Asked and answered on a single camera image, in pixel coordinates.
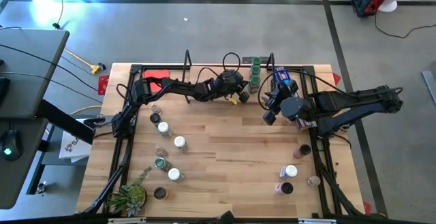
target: gray floor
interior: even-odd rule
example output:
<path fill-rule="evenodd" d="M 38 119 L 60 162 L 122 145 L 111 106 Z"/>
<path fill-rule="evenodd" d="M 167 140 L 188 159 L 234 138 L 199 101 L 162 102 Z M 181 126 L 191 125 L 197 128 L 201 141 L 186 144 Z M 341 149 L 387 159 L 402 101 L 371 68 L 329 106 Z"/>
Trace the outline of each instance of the gray floor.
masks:
<path fill-rule="evenodd" d="M 10 1 L 0 24 L 51 29 L 60 10 L 51 0 Z M 436 72 L 436 29 L 394 39 L 374 28 L 373 17 L 357 18 L 350 6 L 332 6 L 332 14 L 354 89 L 404 87 L 405 105 L 398 114 L 363 120 L 390 218 L 433 223 L 436 107 L 420 72 Z M 403 6 L 379 14 L 377 21 L 386 31 L 402 35 L 412 27 L 434 24 L 435 18 L 435 6 Z M 68 49 L 108 67 L 115 62 L 180 63 L 189 49 L 198 63 L 218 63 L 229 51 L 241 56 L 273 52 L 280 63 L 328 63 L 340 74 L 322 5 L 66 3 L 61 25 L 71 32 Z M 64 60 L 61 65 L 97 85 L 95 77 Z M 60 69 L 54 79 L 102 99 Z M 49 86 L 45 98 L 66 112 L 95 105 L 56 84 Z M 373 203 L 354 129 L 350 138 L 363 198 Z M 22 194 L 13 209 L 0 210 L 0 220 L 73 213 L 83 172 L 47 168 L 43 179 L 54 187 L 44 196 Z"/>

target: butcher block tabletop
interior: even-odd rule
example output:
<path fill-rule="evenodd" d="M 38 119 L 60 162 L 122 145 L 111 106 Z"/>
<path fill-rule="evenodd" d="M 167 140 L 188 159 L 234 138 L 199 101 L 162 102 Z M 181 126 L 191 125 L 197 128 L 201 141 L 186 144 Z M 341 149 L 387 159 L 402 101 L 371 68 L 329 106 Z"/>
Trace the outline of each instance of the butcher block tabletop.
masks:
<path fill-rule="evenodd" d="M 124 101 L 115 86 L 127 84 L 131 65 L 112 65 L 101 114 L 114 115 L 122 110 Z M 204 65 L 191 67 L 185 79 L 195 80 L 199 68 Z M 334 84 L 330 65 L 314 65 L 314 68 L 317 76 Z M 247 69 L 249 67 L 241 67 L 240 73 L 249 75 Z M 171 78 L 181 79 L 181 76 L 182 71 L 170 70 Z M 300 76 L 291 76 L 300 86 Z M 214 74 L 204 70 L 200 81 L 207 78 L 214 78 Z M 317 85 L 319 91 L 332 90 L 322 82 L 317 82 Z M 162 120 L 168 122 L 173 136 L 162 137 L 150 122 L 150 104 L 141 107 L 127 182 L 148 166 L 153 170 L 142 183 L 149 197 L 138 216 L 219 217 L 227 210 L 231 210 L 236 218 L 311 217 L 312 213 L 322 216 L 318 189 L 307 184 L 308 177 L 315 175 L 313 156 L 293 157 L 296 148 L 311 144 L 308 131 L 298 132 L 294 125 L 287 125 L 281 115 L 277 116 L 274 125 L 265 124 L 262 119 L 265 111 L 257 103 L 256 94 L 251 94 L 246 104 L 237 105 L 225 100 L 191 101 L 188 104 L 184 96 L 176 94 L 166 94 L 154 103 L 161 108 Z M 96 134 L 110 130 L 110 127 L 102 127 Z M 342 131 L 338 134 L 347 137 Z M 186 139 L 189 148 L 185 153 L 174 145 L 174 138 L 178 135 Z M 107 183 L 114 145 L 115 138 L 111 135 L 94 140 L 77 211 L 88 207 Z M 184 181 L 172 182 L 167 173 L 155 168 L 157 146 L 168 151 L 166 159 L 185 175 Z M 349 144 L 341 138 L 331 138 L 330 150 L 337 183 L 354 206 L 364 212 Z M 298 174 L 289 180 L 281 180 L 280 169 L 289 164 L 297 167 Z M 276 186 L 285 181 L 294 186 L 294 191 L 290 195 L 277 195 Z M 170 192 L 168 199 L 153 197 L 157 187 Z M 329 187 L 326 187 L 326 194 L 329 207 L 334 210 Z"/>

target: table leg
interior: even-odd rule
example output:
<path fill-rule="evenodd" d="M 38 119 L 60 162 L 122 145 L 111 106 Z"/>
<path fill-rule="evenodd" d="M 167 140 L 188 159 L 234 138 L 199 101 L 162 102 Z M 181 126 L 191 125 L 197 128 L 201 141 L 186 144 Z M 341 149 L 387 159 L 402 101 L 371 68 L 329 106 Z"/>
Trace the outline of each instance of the table leg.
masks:
<path fill-rule="evenodd" d="M 56 106 L 52 105 L 46 100 L 42 100 L 36 116 L 40 118 L 47 118 L 50 123 L 55 126 L 60 127 L 66 132 L 76 136 L 77 138 L 83 140 L 86 143 L 93 143 L 94 132 L 91 128 L 78 122 L 76 119 L 72 118 L 70 115 L 62 112 Z"/>

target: potted plant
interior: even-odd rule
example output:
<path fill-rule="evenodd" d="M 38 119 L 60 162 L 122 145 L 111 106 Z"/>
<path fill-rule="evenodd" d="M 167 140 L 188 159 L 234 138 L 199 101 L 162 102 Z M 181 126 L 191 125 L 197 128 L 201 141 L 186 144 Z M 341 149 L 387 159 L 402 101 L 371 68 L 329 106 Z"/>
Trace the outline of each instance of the potted plant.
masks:
<path fill-rule="evenodd" d="M 126 211 L 128 217 L 137 215 L 147 201 L 147 192 L 141 184 L 150 171 L 151 167 L 147 167 L 137 179 L 110 195 L 107 205 L 113 207 L 114 212 Z"/>

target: white lid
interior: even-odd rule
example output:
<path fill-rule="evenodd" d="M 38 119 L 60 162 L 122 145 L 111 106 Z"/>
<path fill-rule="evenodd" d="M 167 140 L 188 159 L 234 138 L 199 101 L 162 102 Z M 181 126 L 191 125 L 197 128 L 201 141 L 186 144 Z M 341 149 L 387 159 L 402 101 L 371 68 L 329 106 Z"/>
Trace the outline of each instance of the white lid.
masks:
<path fill-rule="evenodd" d="M 169 127 L 170 126 L 168 126 L 167 122 L 160 122 L 159 125 L 157 126 L 157 129 L 160 132 L 167 132 Z"/>
<path fill-rule="evenodd" d="M 183 136 L 177 136 L 174 139 L 174 145 L 176 145 L 177 147 L 182 147 L 186 144 L 185 138 Z"/>
<path fill-rule="evenodd" d="M 180 171 L 176 168 L 172 168 L 168 172 L 168 177 L 170 178 L 170 180 L 177 180 L 180 177 Z"/>
<path fill-rule="evenodd" d="M 288 166 L 286 166 L 285 171 L 286 171 L 286 174 L 288 176 L 294 177 L 297 175 L 298 170 L 297 170 L 297 167 L 295 167 L 293 165 L 288 165 Z"/>

